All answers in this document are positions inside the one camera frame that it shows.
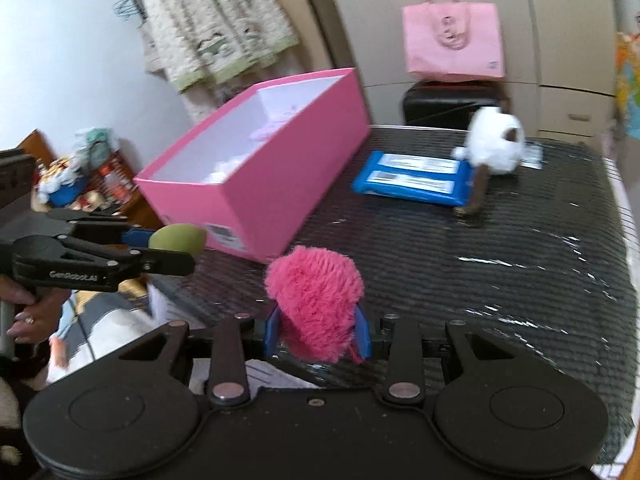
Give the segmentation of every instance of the pink pom-pom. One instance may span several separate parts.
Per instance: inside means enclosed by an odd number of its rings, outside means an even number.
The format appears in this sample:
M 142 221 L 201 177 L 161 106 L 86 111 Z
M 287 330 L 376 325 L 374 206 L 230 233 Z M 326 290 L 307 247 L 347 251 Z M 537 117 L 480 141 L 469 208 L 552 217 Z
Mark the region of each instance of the pink pom-pom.
M 364 293 L 353 260 L 297 246 L 269 265 L 264 283 L 282 313 L 280 336 L 297 357 L 335 363 L 351 347 L 355 307 Z

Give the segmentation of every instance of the open pink shoebox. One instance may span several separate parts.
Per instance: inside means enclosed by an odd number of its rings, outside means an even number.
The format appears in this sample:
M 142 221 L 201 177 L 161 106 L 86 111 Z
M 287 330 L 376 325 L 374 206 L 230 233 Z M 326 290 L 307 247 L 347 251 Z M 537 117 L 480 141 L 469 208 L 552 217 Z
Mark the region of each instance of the open pink shoebox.
M 257 142 L 264 131 L 274 133 Z M 200 225 L 210 248 L 267 263 L 287 249 L 368 134 L 354 69 L 286 77 L 236 96 L 135 181 L 165 223 Z M 239 156 L 244 162 L 223 182 L 206 184 L 219 162 Z

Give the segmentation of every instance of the green egg-shaped object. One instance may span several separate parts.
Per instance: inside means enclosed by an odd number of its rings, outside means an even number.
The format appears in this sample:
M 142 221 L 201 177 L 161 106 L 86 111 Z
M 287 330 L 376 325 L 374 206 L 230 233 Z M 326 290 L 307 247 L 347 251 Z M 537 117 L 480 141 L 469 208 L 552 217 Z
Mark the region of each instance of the green egg-shaped object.
M 156 231 L 149 238 L 149 249 L 180 251 L 194 258 L 204 251 L 207 232 L 192 224 L 172 224 Z

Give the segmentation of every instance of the blue wet wipes packet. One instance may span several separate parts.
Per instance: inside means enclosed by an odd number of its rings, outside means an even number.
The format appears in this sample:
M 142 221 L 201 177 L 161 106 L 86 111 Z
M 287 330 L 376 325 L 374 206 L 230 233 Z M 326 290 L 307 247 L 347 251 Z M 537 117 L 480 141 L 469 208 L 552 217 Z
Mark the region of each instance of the blue wet wipes packet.
M 462 207 L 471 194 L 466 160 L 373 152 L 354 181 L 356 193 Z

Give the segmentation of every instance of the human hand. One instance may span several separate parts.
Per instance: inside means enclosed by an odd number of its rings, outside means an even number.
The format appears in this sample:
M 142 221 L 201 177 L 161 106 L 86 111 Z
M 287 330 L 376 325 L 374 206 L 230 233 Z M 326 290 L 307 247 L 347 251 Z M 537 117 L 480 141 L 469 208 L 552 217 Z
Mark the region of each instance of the human hand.
M 39 288 L 37 300 L 13 280 L 0 276 L 0 300 L 27 305 L 15 316 L 16 322 L 7 335 L 15 337 L 17 343 L 36 344 L 47 340 L 58 329 L 62 305 L 69 295 L 69 290 L 61 288 Z

